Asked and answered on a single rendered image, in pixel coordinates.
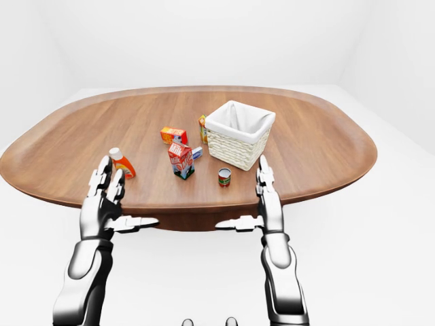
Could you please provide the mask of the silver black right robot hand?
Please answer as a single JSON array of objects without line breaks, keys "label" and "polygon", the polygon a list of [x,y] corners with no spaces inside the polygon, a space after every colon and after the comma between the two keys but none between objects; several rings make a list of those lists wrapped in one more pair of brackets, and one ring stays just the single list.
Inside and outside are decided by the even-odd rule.
[{"label": "silver black right robot hand", "polygon": [[259,197],[258,216],[241,215],[238,219],[221,221],[215,225],[219,230],[235,229],[238,232],[262,228],[268,232],[283,232],[283,211],[280,197],[274,188],[275,178],[265,155],[259,159],[256,172],[256,195]]}]

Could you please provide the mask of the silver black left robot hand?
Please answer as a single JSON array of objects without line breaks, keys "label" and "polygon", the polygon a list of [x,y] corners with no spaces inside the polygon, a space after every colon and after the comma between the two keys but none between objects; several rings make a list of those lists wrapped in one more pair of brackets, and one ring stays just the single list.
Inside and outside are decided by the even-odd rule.
[{"label": "silver black left robot hand", "polygon": [[153,227],[159,220],[153,217],[132,217],[122,214],[121,199],[124,197],[124,171],[118,169],[112,176],[112,160],[104,156],[99,167],[93,171],[89,191],[80,213],[82,240],[103,238],[109,240],[114,232],[136,232]]}]

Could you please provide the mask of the white woven basket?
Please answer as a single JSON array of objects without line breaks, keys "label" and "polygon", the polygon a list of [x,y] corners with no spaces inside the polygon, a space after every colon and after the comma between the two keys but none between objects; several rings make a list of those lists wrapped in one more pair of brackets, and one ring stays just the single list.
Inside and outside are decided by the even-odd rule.
[{"label": "white woven basket", "polygon": [[205,118],[209,154],[248,171],[264,151],[276,114],[228,101]]}]

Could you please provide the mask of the orange bottle with white cap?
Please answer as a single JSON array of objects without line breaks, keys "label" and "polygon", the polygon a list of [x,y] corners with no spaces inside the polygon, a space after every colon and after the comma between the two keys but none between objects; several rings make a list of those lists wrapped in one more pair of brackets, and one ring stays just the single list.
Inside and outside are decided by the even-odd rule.
[{"label": "orange bottle with white cap", "polygon": [[132,179],[136,176],[135,169],[130,161],[122,154],[118,147],[113,147],[109,150],[109,156],[113,160],[116,169],[122,169],[127,179]]}]

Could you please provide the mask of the red white milk carton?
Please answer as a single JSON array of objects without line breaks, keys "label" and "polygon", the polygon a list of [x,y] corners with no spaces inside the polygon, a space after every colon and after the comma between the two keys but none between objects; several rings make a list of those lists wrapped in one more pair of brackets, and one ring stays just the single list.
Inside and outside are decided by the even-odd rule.
[{"label": "red white milk carton", "polygon": [[194,172],[192,149],[184,144],[173,142],[168,154],[174,174],[186,180]]}]

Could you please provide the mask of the orange yellow juice carton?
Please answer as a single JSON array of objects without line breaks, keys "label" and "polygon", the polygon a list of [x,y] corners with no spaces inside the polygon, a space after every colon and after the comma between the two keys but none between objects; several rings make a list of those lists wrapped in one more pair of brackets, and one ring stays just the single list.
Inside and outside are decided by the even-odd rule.
[{"label": "orange yellow juice carton", "polygon": [[207,117],[206,115],[201,115],[200,118],[198,119],[201,141],[204,144],[208,144],[207,129],[205,128],[205,118],[206,117]]}]

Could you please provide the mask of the red orange food box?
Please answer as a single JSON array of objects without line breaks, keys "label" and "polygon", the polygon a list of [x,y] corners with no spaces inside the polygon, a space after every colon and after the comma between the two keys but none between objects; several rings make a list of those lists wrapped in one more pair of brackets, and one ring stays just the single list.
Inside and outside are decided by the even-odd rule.
[{"label": "red orange food box", "polygon": [[186,145],[188,143],[187,132],[183,129],[172,128],[165,126],[161,131],[160,135],[162,140],[166,144],[171,144],[173,142],[182,143]]}]

